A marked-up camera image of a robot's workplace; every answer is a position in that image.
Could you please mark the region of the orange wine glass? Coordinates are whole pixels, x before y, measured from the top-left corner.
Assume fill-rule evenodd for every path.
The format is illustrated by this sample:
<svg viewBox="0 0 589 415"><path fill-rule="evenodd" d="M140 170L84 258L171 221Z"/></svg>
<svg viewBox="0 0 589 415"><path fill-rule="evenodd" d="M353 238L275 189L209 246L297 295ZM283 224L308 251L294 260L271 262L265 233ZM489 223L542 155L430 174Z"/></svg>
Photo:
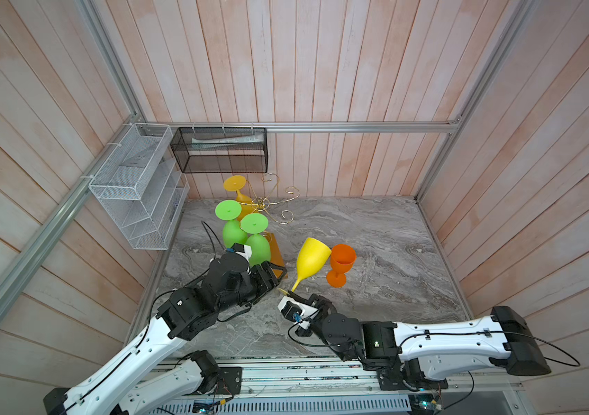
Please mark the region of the orange wine glass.
<svg viewBox="0 0 589 415"><path fill-rule="evenodd" d="M353 268L357 259L355 250L345 244L336 245L331 252L331 271L327 274L327 283L334 288L346 284L346 273Z"/></svg>

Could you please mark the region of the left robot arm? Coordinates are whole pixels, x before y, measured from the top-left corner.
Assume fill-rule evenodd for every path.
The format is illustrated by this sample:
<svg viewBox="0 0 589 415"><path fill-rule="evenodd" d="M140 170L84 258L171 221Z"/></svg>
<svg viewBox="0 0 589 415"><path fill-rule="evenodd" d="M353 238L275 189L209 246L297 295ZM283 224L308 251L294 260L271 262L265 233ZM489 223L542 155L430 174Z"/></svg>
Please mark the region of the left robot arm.
<svg viewBox="0 0 589 415"><path fill-rule="evenodd" d="M250 265L244 252L213 259L203 274L170 292L146 328L88 380L48 393L45 411L110 414L152 368L213 326L220 312L237 305L252 307L287 274L285 267L270 261Z"/></svg>

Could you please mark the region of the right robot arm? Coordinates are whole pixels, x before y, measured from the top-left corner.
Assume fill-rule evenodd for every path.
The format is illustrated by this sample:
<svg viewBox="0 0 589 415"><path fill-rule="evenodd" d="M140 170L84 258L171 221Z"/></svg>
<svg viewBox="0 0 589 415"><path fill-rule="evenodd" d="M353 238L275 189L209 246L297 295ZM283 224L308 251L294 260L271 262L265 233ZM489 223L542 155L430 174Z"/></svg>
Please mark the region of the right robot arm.
<svg viewBox="0 0 589 415"><path fill-rule="evenodd" d="M447 387L450 375L502 368L534 377L552 370L526 320L508 306L456 323L362 322L345 316L325 297L287 293L278 309L297 335L316 335L341 361L374 371L383 390Z"/></svg>

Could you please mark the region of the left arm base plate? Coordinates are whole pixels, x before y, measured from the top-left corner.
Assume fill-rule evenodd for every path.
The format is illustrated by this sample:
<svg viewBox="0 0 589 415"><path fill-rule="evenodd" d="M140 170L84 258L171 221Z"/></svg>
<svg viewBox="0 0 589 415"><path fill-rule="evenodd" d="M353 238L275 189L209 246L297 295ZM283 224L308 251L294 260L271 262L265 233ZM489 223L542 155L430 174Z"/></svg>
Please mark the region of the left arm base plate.
<svg viewBox="0 0 589 415"><path fill-rule="evenodd" d="M202 383L194 394L240 394L243 369L239 366L213 368L202 372Z"/></svg>

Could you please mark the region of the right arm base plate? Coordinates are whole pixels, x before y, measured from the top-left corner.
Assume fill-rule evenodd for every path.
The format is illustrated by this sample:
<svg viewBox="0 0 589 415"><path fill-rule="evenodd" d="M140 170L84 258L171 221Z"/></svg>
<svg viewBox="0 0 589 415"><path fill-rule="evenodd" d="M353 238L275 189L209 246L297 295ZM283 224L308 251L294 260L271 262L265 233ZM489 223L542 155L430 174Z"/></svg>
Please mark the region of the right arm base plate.
<svg viewBox="0 0 589 415"><path fill-rule="evenodd" d="M418 360L407 361L400 367L384 368L378 371L380 389L383 391L448 389L446 380L430 380L424 377Z"/></svg>

